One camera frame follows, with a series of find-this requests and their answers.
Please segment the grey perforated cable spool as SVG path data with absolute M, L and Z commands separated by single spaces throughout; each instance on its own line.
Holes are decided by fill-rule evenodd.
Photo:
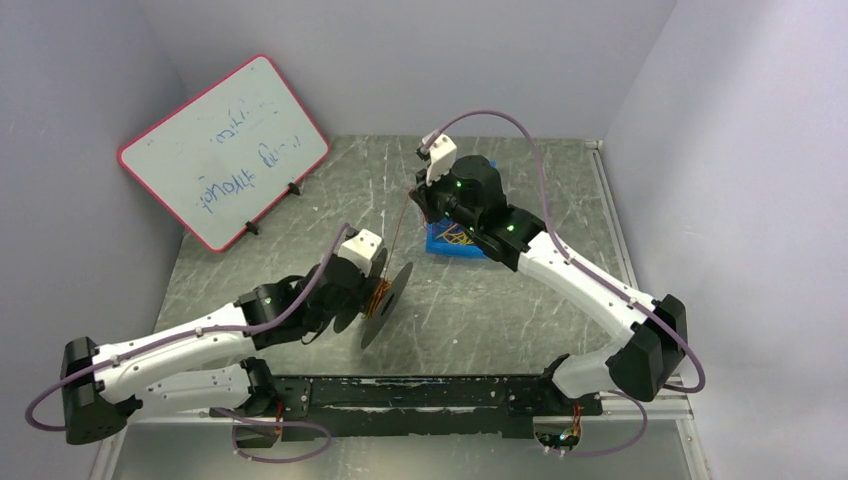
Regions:
M 365 311 L 359 315 L 363 318 L 364 325 L 360 343 L 362 349 L 366 349 L 388 323 L 400 302 L 412 270 L 413 263 L 408 262 L 391 281 L 387 280 L 382 273 L 376 276 L 378 280 L 376 290 L 368 300 Z

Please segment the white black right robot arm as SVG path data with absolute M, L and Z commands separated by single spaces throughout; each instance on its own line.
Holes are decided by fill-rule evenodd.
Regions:
M 487 258 L 549 287 L 609 335 L 606 347 L 550 365 L 564 396 L 617 390 L 655 399 L 685 356 L 677 342 L 686 336 L 679 299 L 657 300 L 627 286 L 551 237 L 540 217 L 507 201 L 500 173 L 481 155 L 459 158 L 436 180 L 427 175 L 419 170 L 409 193 L 427 223 L 458 225 Z

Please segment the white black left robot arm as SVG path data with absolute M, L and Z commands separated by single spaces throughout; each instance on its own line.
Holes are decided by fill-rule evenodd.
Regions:
M 384 264 L 383 257 L 334 254 L 305 275 L 262 284 L 158 333 L 113 344 L 87 336 L 68 342 L 61 370 L 66 442 L 94 443 L 142 419 L 203 407 L 262 414 L 280 401 L 282 385 L 257 353 L 344 331 L 370 307 Z

